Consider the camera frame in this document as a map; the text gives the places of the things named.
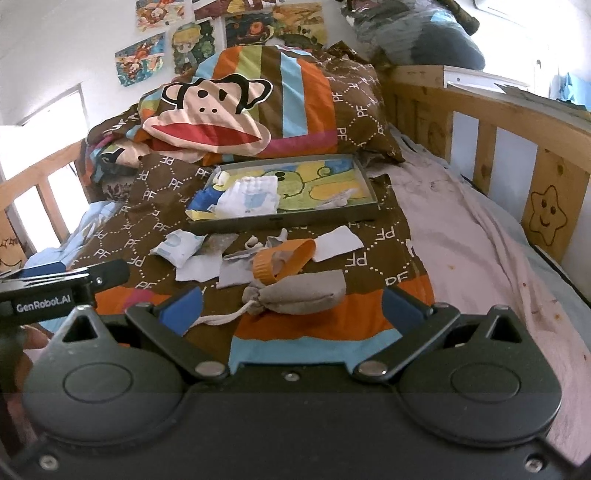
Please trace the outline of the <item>person's left hand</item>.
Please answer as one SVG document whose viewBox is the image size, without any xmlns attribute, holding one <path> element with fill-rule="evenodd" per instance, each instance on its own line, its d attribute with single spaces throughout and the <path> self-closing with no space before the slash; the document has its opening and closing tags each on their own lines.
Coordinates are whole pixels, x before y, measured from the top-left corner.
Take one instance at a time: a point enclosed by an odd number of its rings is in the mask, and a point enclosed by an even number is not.
<svg viewBox="0 0 591 480">
<path fill-rule="evenodd" d="M 24 350 L 37 350 L 45 348 L 49 343 L 47 335 L 33 327 L 25 325 L 22 327 L 24 340 L 22 342 L 22 348 Z"/>
</svg>

